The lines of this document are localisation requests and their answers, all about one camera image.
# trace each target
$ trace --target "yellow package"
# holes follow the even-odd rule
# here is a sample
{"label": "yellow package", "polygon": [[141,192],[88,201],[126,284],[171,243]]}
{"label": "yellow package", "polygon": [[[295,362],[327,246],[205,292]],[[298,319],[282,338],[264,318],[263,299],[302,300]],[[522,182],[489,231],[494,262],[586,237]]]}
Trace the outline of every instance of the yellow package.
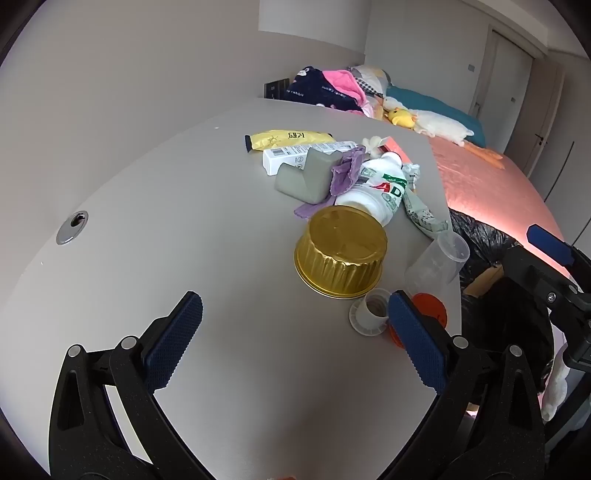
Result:
{"label": "yellow package", "polygon": [[302,132],[295,130],[269,130],[256,135],[244,135],[246,151],[266,150],[275,147],[291,147],[293,145],[307,145],[312,143],[333,143],[330,134],[318,132]]}

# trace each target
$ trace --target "yellow plush toy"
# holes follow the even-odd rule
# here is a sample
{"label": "yellow plush toy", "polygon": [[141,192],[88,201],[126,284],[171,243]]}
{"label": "yellow plush toy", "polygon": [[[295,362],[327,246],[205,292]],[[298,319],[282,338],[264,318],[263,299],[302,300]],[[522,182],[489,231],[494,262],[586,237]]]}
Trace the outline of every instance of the yellow plush toy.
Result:
{"label": "yellow plush toy", "polygon": [[399,127],[413,128],[417,121],[417,116],[404,108],[395,108],[391,112],[388,112],[388,120],[393,125],[398,125]]}

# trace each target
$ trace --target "navy blue clothing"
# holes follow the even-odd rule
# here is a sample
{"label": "navy blue clothing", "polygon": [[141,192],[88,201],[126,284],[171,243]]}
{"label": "navy blue clothing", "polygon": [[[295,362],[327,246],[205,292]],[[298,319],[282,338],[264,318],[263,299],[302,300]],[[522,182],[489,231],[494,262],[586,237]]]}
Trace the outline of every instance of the navy blue clothing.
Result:
{"label": "navy blue clothing", "polygon": [[306,67],[297,74],[283,99],[309,105],[321,104],[337,110],[362,111],[353,97],[336,90],[324,78],[322,71],[314,67]]}

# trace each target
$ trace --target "blue gripper pad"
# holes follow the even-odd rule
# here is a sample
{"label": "blue gripper pad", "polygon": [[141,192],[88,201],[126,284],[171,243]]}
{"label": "blue gripper pad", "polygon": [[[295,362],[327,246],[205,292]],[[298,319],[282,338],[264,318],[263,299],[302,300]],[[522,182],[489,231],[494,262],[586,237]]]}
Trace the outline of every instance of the blue gripper pad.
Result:
{"label": "blue gripper pad", "polygon": [[418,310],[409,303],[410,300],[407,302],[402,294],[392,293],[388,302],[389,322],[400,337],[422,382],[440,395],[447,385],[445,356],[425,329]]}
{"label": "blue gripper pad", "polygon": [[570,246],[558,240],[540,225],[532,225],[527,229],[527,241],[563,267],[568,267],[574,263]]}
{"label": "blue gripper pad", "polygon": [[172,313],[166,319],[162,319],[165,321],[164,329],[144,358],[144,384],[150,393],[166,387],[201,324],[202,316],[201,298],[190,291]]}

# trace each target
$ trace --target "white table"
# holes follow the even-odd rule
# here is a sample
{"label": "white table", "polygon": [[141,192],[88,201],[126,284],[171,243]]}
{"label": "white table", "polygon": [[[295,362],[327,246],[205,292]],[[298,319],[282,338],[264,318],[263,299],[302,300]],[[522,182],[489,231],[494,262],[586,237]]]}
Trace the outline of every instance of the white table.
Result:
{"label": "white table", "polygon": [[[77,239],[47,241],[2,313],[0,406],[43,466],[67,348],[114,348],[187,290],[201,295],[203,322],[156,398],[217,479],[372,479],[415,430],[434,391],[407,354],[387,334],[356,333],[351,301],[317,294],[296,273],[300,202],[276,192],[261,153],[244,147],[245,134],[271,128],[391,135],[421,165],[422,200],[449,218],[427,138],[385,122],[257,99],[161,144],[80,206],[89,222]],[[429,240],[402,209],[386,231],[378,286],[393,291]],[[441,299],[447,330],[460,333],[457,279]]]}

